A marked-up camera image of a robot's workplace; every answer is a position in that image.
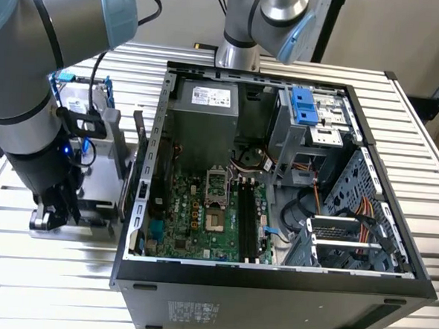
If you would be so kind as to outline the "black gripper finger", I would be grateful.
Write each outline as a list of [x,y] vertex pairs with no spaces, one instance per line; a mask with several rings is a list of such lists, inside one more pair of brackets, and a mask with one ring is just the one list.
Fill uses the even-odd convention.
[[50,231],[64,226],[67,222],[68,213],[65,210],[56,209],[53,205],[45,205],[39,197],[28,227],[30,231]]
[[79,224],[81,213],[76,190],[67,179],[54,186],[51,204],[54,207],[52,217],[55,225],[65,225],[70,219]]

